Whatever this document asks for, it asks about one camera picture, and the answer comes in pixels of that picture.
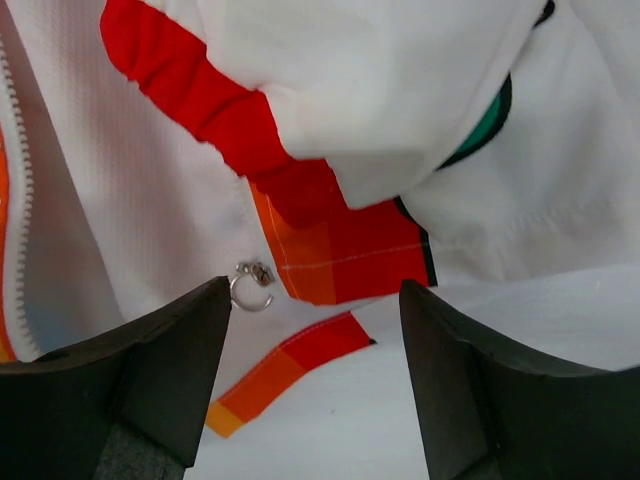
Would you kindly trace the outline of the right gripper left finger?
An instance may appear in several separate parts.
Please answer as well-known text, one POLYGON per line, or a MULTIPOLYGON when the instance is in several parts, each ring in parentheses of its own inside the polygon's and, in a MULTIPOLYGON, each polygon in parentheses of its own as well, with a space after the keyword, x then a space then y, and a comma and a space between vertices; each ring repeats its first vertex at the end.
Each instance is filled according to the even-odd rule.
POLYGON ((196 459, 231 312, 215 278, 34 361, 1 367, 5 479, 180 479, 196 459))

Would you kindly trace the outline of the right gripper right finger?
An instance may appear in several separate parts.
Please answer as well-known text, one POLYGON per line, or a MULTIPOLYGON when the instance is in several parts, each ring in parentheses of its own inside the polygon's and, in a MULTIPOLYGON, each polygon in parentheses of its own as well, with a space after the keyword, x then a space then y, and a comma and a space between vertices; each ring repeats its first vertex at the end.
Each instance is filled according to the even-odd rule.
POLYGON ((519 343, 407 280, 402 334, 433 479, 635 479, 639 371, 519 343))

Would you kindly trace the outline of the rainbow striped kids jacket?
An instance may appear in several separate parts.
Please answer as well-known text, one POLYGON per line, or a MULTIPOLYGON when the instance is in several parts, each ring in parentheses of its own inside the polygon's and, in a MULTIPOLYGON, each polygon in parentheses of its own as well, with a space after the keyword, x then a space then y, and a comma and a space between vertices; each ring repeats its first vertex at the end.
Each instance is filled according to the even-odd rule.
POLYGON ((3 2, 2 360, 243 261, 222 436, 405 279, 636 364, 638 3, 3 2))

